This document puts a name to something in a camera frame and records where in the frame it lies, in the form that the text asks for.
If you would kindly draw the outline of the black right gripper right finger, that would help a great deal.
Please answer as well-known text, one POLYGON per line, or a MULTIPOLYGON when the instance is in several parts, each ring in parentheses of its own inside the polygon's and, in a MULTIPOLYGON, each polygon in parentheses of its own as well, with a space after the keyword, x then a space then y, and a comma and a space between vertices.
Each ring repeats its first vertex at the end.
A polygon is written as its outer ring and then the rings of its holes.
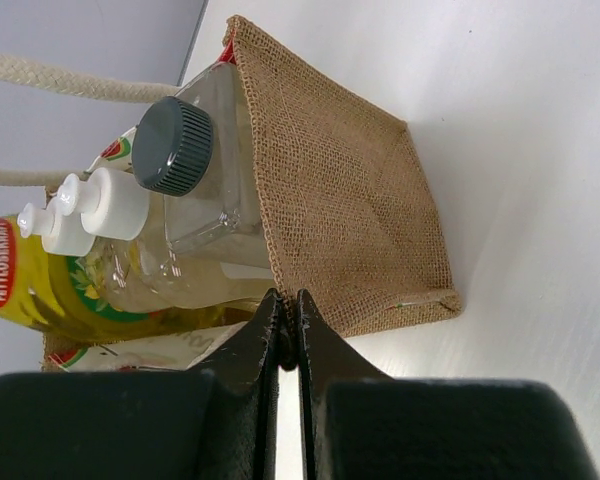
POLYGON ((594 479, 566 403, 527 380, 395 379, 296 301, 308 479, 594 479))

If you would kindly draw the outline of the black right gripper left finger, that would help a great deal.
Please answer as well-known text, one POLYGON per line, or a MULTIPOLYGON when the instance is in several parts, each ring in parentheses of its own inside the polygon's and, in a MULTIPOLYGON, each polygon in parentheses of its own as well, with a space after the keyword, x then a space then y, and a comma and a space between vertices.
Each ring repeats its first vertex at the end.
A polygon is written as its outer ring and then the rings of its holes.
POLYGON ((184 371, 0 377, 0 479, 270 479, 282 300, 184 371))

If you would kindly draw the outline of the dark cap clear square bottle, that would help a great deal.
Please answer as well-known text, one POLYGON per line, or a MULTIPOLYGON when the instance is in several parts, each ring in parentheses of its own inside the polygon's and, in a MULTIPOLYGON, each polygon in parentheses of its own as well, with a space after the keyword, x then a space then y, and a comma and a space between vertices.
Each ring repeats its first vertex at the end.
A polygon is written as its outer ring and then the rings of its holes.
POLYGON ((216 63, 136 127, 132 170, 150 193, 133 267, 172 305, 259 300, 273 286, 237 68, 216 63))

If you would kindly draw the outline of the red cap yellow bottle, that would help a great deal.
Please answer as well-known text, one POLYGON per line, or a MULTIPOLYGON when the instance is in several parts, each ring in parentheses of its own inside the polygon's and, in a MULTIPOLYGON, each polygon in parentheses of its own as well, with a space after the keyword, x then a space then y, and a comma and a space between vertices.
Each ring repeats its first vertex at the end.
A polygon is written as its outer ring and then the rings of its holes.
POLYGON ((0 317, 77 342, 113 339, 106 319, 77 287, 76 260, 46 253, 41 241, 20 236, 13 215, 0 217, 0 317))

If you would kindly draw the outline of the white cap amber bottle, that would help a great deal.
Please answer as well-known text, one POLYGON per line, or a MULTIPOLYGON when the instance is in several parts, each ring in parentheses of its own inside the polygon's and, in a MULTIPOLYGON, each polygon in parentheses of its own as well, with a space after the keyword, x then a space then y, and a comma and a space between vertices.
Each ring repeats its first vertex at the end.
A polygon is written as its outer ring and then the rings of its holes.
POLYGON ((86 180, 70 174, 55 198, 64 216, 79 213, 84 230, 107 245, 112 305, 131 313, 196 306, 166 240, 164 201, 131 173, 101 167, 86 180))
POLYGON ((17 226, 23 238, 38 237, 50 259, 66 268, 69 286, 89 310, 116 323, 137 320, 137 315, 110 303, 105 285, 107 245, 84 230, 79 213, 64 216, 56 198, 45 208, 28 203, 17 216, 17 226))

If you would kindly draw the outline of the jute canvas bag with strawberries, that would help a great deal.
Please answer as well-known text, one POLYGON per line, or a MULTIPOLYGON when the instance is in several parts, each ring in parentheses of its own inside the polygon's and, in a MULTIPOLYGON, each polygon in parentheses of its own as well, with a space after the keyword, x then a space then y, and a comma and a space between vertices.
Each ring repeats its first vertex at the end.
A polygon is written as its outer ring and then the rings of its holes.
MULTIPOLYGON (((216 63, 237 68, 246 97, 270 289, 285 303, 309 290, 345 336, 458 315, 438 211, 407 124, 240 16, 229 20, 223 52, 207 68, 216 63)), ((224 330, 244 321, 262 297, 128 312, 137 320, 105 318, 110 341, 45 334, 46 348, 224 330)))

